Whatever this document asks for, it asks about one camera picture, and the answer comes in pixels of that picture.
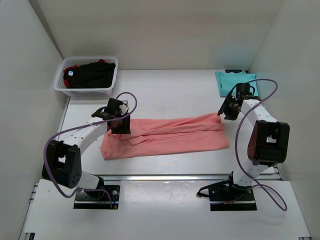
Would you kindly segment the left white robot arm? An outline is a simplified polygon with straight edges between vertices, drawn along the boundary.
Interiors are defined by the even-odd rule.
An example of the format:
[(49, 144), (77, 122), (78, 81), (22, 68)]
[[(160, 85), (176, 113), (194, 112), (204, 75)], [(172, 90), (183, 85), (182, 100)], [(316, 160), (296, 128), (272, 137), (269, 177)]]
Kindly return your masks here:
[(61, 186), (85, 192), (102, 191), (101, 177), (82, 170), (82, 155), (95, 140), (110, 131), (130, 133), (127, 100), (110, 98), (106, 106), (98, 108), (86, 124), (63, 130), (45, 144), (42, 178), (51, 181), (63, 195)]

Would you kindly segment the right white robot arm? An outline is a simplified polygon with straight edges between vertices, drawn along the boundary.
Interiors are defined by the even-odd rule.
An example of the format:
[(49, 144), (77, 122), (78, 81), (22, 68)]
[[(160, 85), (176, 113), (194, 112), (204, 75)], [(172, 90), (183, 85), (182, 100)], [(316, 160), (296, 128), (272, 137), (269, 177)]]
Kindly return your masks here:
[(225, 181), (202, 187), (197, 192), (197, 197), (227, 195), (231, 199), (238, 199), (252, 189), (252, 183), (264, 170), (286, 160), (290, 126), (272, 117), (263, 106), (264, 100), (254, 95), (255, 91), (250, 82), (237, 83), (229, 91), (217, 113), (229, 121), (235, 121), (242, 113), (239, 127), (245, 120), (251, 123), (253, 129), (247, 145), (247, 159), (244, 163), (240, 161), (240, 130), (237, 129), (234, 151), (239, 169), (231, 172)]

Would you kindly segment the pink t shirt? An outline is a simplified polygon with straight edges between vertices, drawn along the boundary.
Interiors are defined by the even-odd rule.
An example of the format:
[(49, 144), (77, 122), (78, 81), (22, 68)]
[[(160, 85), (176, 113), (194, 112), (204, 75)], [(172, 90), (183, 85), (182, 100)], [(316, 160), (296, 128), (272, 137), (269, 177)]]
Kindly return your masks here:
[(130, 134), (107, 132), (100, 146), (104, 160), (217, 151), (230, 146), (216, 113), (175, 119), (133, 119)]

